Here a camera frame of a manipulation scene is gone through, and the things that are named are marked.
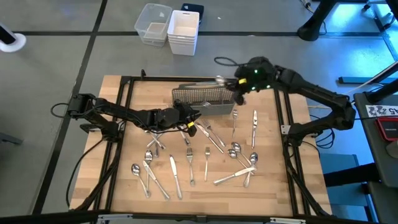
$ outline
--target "white base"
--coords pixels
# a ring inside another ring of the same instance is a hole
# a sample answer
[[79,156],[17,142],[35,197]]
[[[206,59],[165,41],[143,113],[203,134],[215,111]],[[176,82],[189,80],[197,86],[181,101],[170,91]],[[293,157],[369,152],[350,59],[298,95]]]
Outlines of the white base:
[[4,44],[0,42],[0,50],[6,53],[16,52],[23,48],[26,44],[26,37],[22,34],[15,34],[17,40],[12,44]]

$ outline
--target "desk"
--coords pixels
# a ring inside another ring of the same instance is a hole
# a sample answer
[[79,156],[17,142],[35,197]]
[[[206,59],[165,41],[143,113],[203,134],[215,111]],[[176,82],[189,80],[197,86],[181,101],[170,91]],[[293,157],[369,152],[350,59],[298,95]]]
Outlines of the desk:
[[[120,79],[120,76],[105,76],[99,97],[115,102]],[[135,110],[165,108],[167,103],[171,102],[171,90],[178,87],[179,84],[181,83],[135,81],[130,108]],[[259,126],[256,131],[256,147],[254,151],[259,154],[259,161],[257,163],[257,171],[251,177],[249,188],[246,189],[242,186],[245,176],[229,180],[219,186],[213,185],[213,180],[230,175],[242,169],[242,167],[238,161],[229,158],[227,153],[221,154],[200,131],[197,132],[194,138],[190,138],[193,149],[193,174],[196,182],[196,186],[191,187],[189,184],[188,162],[185,157],[187,147],[184,145],[180,133],[167,133],[159,139],[166,145],[166,150],[162,151],[159,149],[159,158],[154,159],[150,166],[171,199],[168,202],[164,200],[153,180],[149,182],[152,196],[149,199],[145,198],[137,177],[131,174],[131,165],[137,163],[144,170],[142,160],[146,145],[151,140],[151,137],[132,123],[127,123],[111,211],[180,215],[277,215],[280,217],[291,217],[292,210],[282,155],[274,91],[263,90],[260,93],[248,94],[246,99],[247,105],[236,107],[239,117],[234,141],[242,145],[243,153],[246,156],[252,153],[252,111],[256,109]],[[123,96],[122,105],[125,100],[126,96]],[[294,120],[300,123],[310,121],[305,98],[300,95],[291,95],[290,100],[292,102]],[[230,143],[232,141],[232,115],[208,116],[206,119],[224,142]],[[100,138],[100,133],[90,133],[85,150],[98,142]],[[306,139],[306,141],[315,144],[313,139]],[[105,145],[105,142],[101,143],[82,160],[70,208],[79,206],[96,185],[100,175]],[[207,182],[204,181],[206,146],[211,149]],[[174,156],[177,164],[183,200],[179,200],[175,192],[176,186],[170,166],[169,154]],[[300,147],[300,154],[306,186],[323,209],[331,213],[318,152],[311,146],[303,144]],[[145,181],[145,171],[141,173],[141,177]],[[103,191],[100,208],[104,208],[106,192],[107,186],[105,186]],[[295,193],[299,211],[302,213],[303,206],[298,187],[295,188]]]

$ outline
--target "label sticker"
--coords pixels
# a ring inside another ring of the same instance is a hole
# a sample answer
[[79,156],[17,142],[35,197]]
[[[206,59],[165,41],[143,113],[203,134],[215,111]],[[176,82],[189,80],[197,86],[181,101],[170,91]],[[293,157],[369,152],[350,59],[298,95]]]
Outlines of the label sticker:
[[375,116],[398,116],[398,106],[387,105],[366,105],[369,117]]

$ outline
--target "metal fork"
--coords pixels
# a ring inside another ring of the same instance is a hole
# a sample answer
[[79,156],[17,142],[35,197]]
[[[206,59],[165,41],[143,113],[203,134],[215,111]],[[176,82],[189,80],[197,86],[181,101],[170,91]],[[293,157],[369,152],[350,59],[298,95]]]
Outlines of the metal fork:
[[190,183],[191,183],[191,186],[193,187],[193,186],[195,186],[195,181],[193,179],[193,171],[192,171],[193,153],[192,153],[192,148],[190,148],[190,147],[187,149],[187,159],[188,159],[189,168],[190,168]]
[[218,141],[220,142],[220,144],[221,144],[223,147],[225,147],[225,143],[223,142],[223,140],[221,140],[220,137],[218,137],[218,135],[217,135],[216,133],[214,133],[213,129],[211,128],[210,123],[209,123],[207,120],[205,120],[205,119],[203,119],[202,121],[203,121],[203,125],[205,126],[205,128],[206,128],[207,130],[211,131],[211,133],[213,133],[214,136],[216,136],[216,138],[218,139]]

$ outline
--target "metal spoon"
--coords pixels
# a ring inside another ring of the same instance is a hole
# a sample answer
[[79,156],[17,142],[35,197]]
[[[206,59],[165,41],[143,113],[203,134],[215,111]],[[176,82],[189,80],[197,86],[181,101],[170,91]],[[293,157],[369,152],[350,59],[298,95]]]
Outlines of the metal spoon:
[[139,175],[139,165],[138,164],[133,164],[131,166],[131,172],[132,174],[138,176],[139,181],[141,182],[142,188],[144,189],[145,197],[149,198],[150,197],[150,192],[149,190],[145,187],[144,182],[142,181],[140,175]]
[[246,165],[244,165],[244,163],[238,158],[238,155],[236,154],[236,151],[235,150],[233,150],[233,149],[228,149],[228,155],[231,157],[231,158],[233,158],[233,159],[237,159],[241,164],[242,164],[242,166],[244,167],[244,168],[248,168]]
[[[145,162],[147,162],[148,166],[150,162],[152,162],[152,151],[147,150],[145,152]],[[147,189],[149,190],[149,173],[147,172]]]
[[[251,167],[255,167],[256,162],[259,160],[259,155],[257,155],[256,152],[252,153],[250,155],[250,162],[251,162]],[[249,181],[250,181],[250,173],[246,176],[246,180],[243,182],[243,187],[249,187]]]
[[244,159],[249,163],[249,165],[251,164],[250,160],[242,153],[242,148],[240,144],[238,144],[237,142],[232,142],[231,147],[233,150],[240,153],[244,157]]

